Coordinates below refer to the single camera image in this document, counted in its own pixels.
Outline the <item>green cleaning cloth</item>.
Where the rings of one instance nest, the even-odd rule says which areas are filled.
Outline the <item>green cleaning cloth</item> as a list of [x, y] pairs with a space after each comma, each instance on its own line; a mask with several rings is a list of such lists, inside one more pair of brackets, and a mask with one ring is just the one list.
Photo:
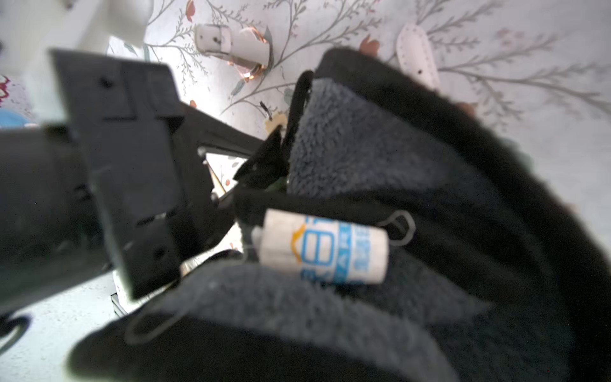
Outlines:
[[610, 269], [473, 117], [328, 51], [236, 175], [219, 254], [84, 338], [83, 381], [608, 381]]

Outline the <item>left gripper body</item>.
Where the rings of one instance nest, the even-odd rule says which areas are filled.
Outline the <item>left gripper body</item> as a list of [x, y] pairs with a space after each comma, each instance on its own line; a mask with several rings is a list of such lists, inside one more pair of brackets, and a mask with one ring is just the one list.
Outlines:
[[54, 49], [66, 120], [1, 133], [1, 312], [106, 272], [139, 299], [232, 227], [205, 155], [261, 140], [181, 102], [165, 65]]

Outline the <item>rose gold small watch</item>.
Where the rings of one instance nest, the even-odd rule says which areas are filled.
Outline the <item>rose gold small watch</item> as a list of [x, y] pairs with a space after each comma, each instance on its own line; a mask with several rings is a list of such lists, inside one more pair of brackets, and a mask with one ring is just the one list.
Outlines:
[[245, 82], [270, 67], [270, 41], [255, 27], [234, 30], [227, 25], [198, 24], [194, 29], [194, 44], [202, 55], [235, 67]]

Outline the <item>beige watch long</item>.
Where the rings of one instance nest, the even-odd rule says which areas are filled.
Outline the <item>beige watch long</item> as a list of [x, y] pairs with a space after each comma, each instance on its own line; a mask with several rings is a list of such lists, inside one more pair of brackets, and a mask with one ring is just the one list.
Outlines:
[[284, 112], [275, 112], [264, 120], [264, 130], [268, 135], [279, 131], [282, 138], [286, 136], [288, 116]]

